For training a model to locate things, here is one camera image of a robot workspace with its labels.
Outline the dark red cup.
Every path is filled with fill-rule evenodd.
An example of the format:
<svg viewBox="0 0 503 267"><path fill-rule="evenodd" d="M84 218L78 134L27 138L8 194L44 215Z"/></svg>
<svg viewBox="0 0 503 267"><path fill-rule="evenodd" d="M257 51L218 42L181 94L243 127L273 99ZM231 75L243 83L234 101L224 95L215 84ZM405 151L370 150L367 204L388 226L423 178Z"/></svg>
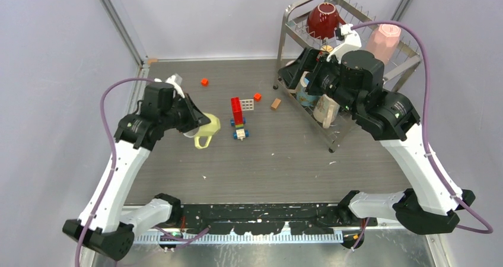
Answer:
<svg viewBox="0 0 503 267"><path fill-rule="evenodd" d="M306 32L315 39L324 40L335 37L335 30L346 24L334 4L318 4L308 15Z"/></svg>

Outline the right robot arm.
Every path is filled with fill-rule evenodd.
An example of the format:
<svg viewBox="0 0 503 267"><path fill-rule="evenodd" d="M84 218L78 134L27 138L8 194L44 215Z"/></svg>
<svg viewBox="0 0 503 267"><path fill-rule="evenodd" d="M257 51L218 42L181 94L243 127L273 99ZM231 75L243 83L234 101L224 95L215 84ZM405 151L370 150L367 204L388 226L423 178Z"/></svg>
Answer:
<svg viewBox="0 0 503 267"><path fill-rule="evenodd" d="M339 202L339 219L355 225L363 218L396 220L419 234L446 234L459 224L457 211L475 200L471 190L448 186L446 172L429 161L432 150L423 142L422 124L412 102L403 94L383 87L384 64L365 50L353 50L341 58L305 48L278 75L293 89L306 77L310 95L327 96L348 112L394 158L410 183L396 193L349 192Z"/></svg>

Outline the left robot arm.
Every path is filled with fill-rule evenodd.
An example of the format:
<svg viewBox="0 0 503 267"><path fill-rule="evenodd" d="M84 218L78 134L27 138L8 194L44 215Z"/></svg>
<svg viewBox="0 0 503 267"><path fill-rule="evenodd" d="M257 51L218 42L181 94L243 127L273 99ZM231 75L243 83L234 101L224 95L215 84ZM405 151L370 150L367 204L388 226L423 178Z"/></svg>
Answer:
<svg viewBox="0 0 503 267"><path fill-rule="evenodd" d="M122 214L125 200L166 131L175 129L198 147L200 138L210 141L220 127L219 119L200 111L175 78L148 80L137 110L119 121L115 133L106 131L111 155L89 203L78 218L63 225L63 232L77 243L74 264L80 265L83 248L120 261L136 236L159 224L177 227L183 213L178 198L160 193L146 205Z"/></svg>

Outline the pale yellow mug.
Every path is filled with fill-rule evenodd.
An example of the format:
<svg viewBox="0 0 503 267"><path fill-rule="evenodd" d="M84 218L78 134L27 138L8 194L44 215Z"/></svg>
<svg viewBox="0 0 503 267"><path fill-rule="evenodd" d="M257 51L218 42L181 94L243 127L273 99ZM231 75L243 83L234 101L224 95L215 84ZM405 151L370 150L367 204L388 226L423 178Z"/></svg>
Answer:
<svg viewBox="0 0 503 267"><path fill-rule="evenodd" d="M205 112L203 112L203 115L209 119L209 123L183 134L185 137L192 138L195 148L199 150L208 148L212 137L221 129L221 122L218 117ZM203 145L200 144L201 138L206 138L206 142Z"/></svg>

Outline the pink faceted mug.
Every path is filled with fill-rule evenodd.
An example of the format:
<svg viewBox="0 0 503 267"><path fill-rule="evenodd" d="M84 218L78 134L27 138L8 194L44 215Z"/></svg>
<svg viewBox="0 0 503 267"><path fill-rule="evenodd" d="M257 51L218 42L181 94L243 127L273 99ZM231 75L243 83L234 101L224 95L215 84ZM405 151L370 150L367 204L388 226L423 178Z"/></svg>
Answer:
<svg viewBox="0 0 503 267"><path fill-rule="evenodd" d="M402 29L392 24L380 24L370 35L365 50L387 65L396 50Z"/></svg>

